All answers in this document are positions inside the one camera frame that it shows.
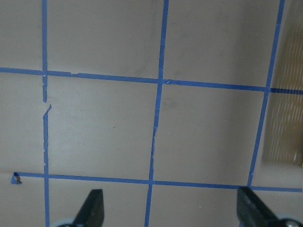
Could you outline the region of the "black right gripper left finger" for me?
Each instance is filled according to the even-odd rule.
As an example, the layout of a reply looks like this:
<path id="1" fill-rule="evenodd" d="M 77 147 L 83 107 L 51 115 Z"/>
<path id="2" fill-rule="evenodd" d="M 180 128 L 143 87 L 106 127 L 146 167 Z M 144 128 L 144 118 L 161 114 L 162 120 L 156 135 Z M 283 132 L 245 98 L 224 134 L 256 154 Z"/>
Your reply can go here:
<path id="1" fill-rule="evenodd" d="M 77 216 L 73 227 L 101 227 L 104 223 L 103 190 L 94 189 L 88 194 Z"/>

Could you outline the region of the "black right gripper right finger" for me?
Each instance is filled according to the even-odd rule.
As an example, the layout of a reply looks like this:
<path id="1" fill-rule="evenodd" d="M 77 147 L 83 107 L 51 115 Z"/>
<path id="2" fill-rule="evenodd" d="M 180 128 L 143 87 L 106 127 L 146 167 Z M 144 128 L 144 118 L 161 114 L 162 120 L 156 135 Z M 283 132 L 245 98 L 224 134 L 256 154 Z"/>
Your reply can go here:
<path id="1" fill-rule="evenodd" d="M 278 217 L 249 187 L 237 189 L 237 217 L 243 227 L 278 227 Z"/>

